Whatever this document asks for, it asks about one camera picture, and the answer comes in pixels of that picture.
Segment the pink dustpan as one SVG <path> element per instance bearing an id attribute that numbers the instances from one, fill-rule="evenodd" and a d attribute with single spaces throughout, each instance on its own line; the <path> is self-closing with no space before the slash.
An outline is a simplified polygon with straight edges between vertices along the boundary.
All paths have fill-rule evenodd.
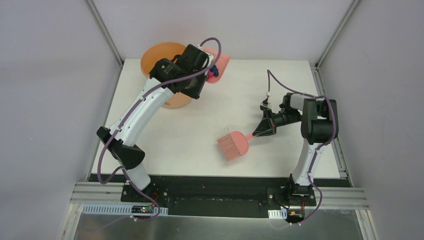
<path id="1" fill-rule="evenodd" d="M 218 55 L 218 50 L 217 49 L 213 49 L 213 48 L 209 48 L 209 47 L 205 47 L 207 48 L 207 50 L 213 54 L 214 57 L 216 57 Z M 220 57 L 217 61 L 217 63 L 215 64 L 216 67 L 219 70 L 219 76 L 218 77 L 214 77 L 214 78 L 210 78 L 209 81 L 206 81 L 209 84 L 215 84 L 217 83 L 221 77 L 224 75 L 224 72 L 228 66 L 228 63 L 230 62 L 231 57 L 223 52 L 221 52 Z"/>

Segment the pink hand brush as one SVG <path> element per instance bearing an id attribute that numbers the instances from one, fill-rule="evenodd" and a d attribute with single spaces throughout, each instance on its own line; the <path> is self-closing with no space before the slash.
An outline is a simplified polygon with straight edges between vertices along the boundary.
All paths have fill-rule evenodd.
<path id="1" fill-rule="evenodd" d="M 218 138 L 217 144 L 227 162 L 244 156 L 249 150 L 249 141 L 255 138 L 251 134 L 243 134 L 240 131 L 232 131 Z"/>

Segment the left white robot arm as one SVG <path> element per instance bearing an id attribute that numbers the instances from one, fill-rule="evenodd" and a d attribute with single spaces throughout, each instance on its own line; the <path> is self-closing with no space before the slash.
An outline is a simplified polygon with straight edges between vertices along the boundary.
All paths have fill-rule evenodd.
<path id="1" fill-rule="evenodd" d="M 106 152 L 111 153 L 135 185 L 133 195 L 140 202 L 149 201 L 153 195 L 149 186 L 151 179 L 143 166 L 146 154 L 136 144 L 142 130 L 176 93 L 198 99 L 215 63 L 216 58 L 211 53 L 192 44 L 174 59 L 158 60 L 131 106 L 110 127 L 101 126 L 97 130 L 96 134 L 104 144 L 99 160 Z"/>

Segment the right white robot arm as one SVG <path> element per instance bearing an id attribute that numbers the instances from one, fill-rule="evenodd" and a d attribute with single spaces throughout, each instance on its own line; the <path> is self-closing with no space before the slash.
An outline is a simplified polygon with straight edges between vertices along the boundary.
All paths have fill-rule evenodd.
<path id="1" fill-rule="evenodd" d="M 281 195 L 290 205 L 312 198 L 314 175 L 319 159 L 327 145 L 337 137 L 337 102 L 325 97 L 314 98 L 299 93 L 288 93 L 283 97 L 278 113 L 262 106 L 262 119 L 252 135 L 265 137 L 275 135 L 278 127 L 300 123 L 303 138 L 302 150 L 297 165 L 290 174 Z"/>

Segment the blue paper scrap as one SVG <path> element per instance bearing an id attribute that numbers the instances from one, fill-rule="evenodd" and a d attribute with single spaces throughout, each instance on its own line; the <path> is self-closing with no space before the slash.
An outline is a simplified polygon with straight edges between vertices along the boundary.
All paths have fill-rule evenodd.
<path id="1" fill-rule="evenodd" d="M 219 76 L 219 69 L 217 68 L 216 65 L 213 65 L 209 71 L 211 72 L 211 74 L 213 75 L 213 77 L 218 77 Z"/>

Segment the orange plastic bucket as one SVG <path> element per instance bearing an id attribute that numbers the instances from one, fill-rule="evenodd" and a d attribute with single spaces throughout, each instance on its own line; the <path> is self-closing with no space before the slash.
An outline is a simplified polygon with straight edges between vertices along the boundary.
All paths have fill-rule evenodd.
<path id="1" fill-rule="evenodd" d="M 162 42 L 158 43 L 144 52 L 140 60 L 140 69 L 146 78 L 150 77 L 150 71 L 153 69 L 157 61 L 166 58 L 173 59 L 174 56 L 180 55 L 186 46 L 178 42 Z M 167 100 L 162 107 L 165 109 L 179 109 L 187 106 L 192 99 L 182 93 L 176 93 Z"/>

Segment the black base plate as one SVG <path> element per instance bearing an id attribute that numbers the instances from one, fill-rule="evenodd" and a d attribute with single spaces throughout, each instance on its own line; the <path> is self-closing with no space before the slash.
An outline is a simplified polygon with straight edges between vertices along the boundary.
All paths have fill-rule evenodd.
<path id="1" fill-rule="evenodd" d="M 142 203 L 148 198 L 168 209 L 172 216 L 268 218 L 279 210 L 287 177 L 226 177 L 151 175 L 150 184 L 139 194 L 122 174 L 112 177 L 123 183 L 122 202 Z"/>

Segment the aluminium frame rail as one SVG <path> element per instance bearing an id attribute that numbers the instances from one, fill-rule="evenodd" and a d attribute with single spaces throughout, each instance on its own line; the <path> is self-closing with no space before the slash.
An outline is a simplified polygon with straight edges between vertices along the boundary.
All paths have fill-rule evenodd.
<path id="1" fill-rule="evenodd" d="M 153 186 L 149 196 L 161 206 L 170 208 L 184 200 L 224 202 L 256 202 L 260 206 L 308 207 L 320 205 L 322 210 L 369 210 L 365 192 L 361 188 L 321 187 L 311 198 L 312 204 L 284 203 L 279 188 L 271 187 L 227 187 L 205 184 L 194 186 L 166 187 L 163 184 Z M 150 200 L 139 195 L 127 183 L 77 182 L 70 202 L 72 204 L 149 204 Z"/>

